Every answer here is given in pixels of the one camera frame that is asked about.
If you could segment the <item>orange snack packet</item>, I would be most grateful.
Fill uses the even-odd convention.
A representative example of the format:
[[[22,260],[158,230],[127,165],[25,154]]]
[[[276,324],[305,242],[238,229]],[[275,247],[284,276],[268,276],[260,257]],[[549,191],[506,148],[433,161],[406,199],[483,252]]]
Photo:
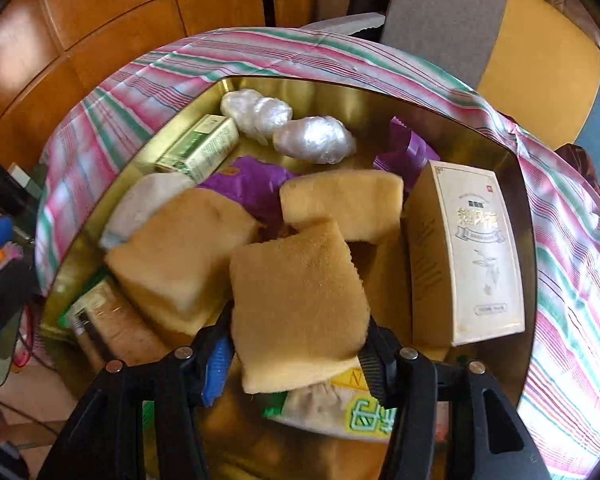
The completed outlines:
[[[327,382],[258,399],[266,419],[340,439],[387,442],[398,419],[394,408],[383,408],[370,394],[358,367]]]

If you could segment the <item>green-edged cracker packet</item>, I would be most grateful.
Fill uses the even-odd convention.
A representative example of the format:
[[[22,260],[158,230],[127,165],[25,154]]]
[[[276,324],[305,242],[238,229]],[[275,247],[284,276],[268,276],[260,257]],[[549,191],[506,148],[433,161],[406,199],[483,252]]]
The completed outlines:
[[[157,362],[170,352],[104,269],[90,278],[58,325],[72,329],[96,372],[112,360],[133,366]]]

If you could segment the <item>beige medicine box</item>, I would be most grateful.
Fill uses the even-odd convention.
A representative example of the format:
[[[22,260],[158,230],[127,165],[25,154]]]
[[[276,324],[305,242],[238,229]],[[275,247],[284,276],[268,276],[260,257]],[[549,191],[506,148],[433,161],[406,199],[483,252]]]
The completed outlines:
[[[494,172],[430,160],[403,218],[415,344],[459,347],[524,331],[517,248]]]

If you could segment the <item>small green medicine box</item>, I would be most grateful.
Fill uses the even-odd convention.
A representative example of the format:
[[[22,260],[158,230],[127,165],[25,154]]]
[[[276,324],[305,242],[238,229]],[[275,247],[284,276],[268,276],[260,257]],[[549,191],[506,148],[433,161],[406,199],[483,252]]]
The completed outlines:
[[[159,172],[179,172],[195,184],[207,180],[234,151],[239,132],[233,118],[204,115],[155,163]]]

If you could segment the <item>white plastic ball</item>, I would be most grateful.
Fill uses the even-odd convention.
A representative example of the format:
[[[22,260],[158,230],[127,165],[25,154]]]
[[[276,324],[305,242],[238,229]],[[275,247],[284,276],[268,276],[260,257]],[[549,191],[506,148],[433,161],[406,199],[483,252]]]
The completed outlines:
[[[354,136],[332,116],[291,120],[275,129],[272,140],[280,154],[319,165],[336,165],[356,153]]]
[[[221,113],[234,119],[238,130],[247,138],[268,145],[273,132],[290,122],[294,112],[284,101],[262,96],[253,89],[242,89],[224,94]]]

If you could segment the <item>purple snack packet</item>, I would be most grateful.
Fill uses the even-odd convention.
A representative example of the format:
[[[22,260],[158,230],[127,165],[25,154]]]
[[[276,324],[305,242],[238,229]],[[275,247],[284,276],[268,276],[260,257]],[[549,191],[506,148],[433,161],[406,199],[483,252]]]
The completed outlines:
[[[199,187],[238,203],[264,224],[279,226],[283,223],[279,190],[295,177],[282,166],[251,156],[240,156],[225,168],[215,171]]]
[[[404,193],[408,194],[428,162],[439,159],[421,136],[394,116],[389,125],[389,151],[375,157],[373,168],[400,177]]]

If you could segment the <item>white plastic ball in box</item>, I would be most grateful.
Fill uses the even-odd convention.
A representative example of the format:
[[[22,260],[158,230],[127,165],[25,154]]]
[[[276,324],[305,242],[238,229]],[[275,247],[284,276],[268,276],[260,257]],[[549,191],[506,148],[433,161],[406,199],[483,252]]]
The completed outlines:
[[[253,89],[242,89],[224,94],[221,113],[234,119],[238,130],[247,138],[268,145],[273,132],[290,122],[294,112],[284,101],[262,96]]]

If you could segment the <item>grey yellow blue chair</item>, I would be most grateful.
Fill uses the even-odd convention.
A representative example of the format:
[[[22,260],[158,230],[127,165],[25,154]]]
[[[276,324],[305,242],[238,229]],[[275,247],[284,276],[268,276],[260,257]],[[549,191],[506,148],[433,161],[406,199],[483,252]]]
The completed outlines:
[[[600,179],[600,48],[549,3],[375,0],[310,27],[372,32],[437,65],[550,148],[584,148]]]

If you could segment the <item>gold maroon storage box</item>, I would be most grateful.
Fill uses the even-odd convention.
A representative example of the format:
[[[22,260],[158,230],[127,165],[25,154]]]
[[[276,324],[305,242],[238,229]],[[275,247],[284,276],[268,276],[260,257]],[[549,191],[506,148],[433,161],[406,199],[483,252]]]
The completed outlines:
[[[501,383],[513,404],[520,401],[530,364],[536,313],[536,258],[531,212],[524,177],[512,150],[448,112],[345,84],[233,76],[204,90],[168,122],[131,159],[91,210],[71,243],[53,281],[45,306],[45,322],[54,326],[65,308],[79,296],[104,263],[98,240],[109,215],[126,190],[154,168],[158,157],[204,114],[220,109],[222,95],[253,88],[289,103],[299,117],[328,115],[341,120],[358,139],[358,152],[346,160],[351,168],[367,168],[388,143],[391,118],[414,128],[446,162],[495,172],[512,222],[521,267],[526,308],[522,334],[455,348],[449,360],[475,356]],[[257,402],[238,384],[239,368],[219,402],[198,414],[206,462],[213,479],[375,479],[387,448],[381,443],[342,440],[271,422],[257,412]]]

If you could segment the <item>dark red cloth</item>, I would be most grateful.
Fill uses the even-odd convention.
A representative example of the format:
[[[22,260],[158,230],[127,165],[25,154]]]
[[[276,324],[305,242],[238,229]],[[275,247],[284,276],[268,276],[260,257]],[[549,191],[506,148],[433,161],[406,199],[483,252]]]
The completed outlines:
[[[588,182],[600,196],[600,180],[598,180],[593,159],[584,148],[581,148],[576,144],[564,144],[558,148],[555,153],[565,162],[568,162],[581,177],[584,177],[584,180]]]

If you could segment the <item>small yellow sponge block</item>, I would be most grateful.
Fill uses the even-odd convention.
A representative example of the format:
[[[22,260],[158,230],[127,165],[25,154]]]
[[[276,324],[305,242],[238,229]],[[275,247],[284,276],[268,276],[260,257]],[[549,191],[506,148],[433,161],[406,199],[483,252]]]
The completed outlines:
[[[297,231],[332,221],[348,242],[377,244],[400,230],[403,192],[390,172],[341,169],[293,178],[279,198],[284,222]]]

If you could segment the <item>striped pink green bedsheet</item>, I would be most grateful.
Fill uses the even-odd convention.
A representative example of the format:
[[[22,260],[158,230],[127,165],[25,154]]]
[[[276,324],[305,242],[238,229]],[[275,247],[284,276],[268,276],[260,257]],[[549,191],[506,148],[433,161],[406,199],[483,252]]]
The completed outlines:
[[[445,114],[516,153],[539,269],[539,313],[519,411],[553,478],[587,477],[600,460],[600,196],[467,84],[415,55],[300,28],[234,27],[129,62],[70,110],[43,150],[48,174],[34,252],[41,286],[50,289],[71,243],[126,163],[228,76],[376,90]]]

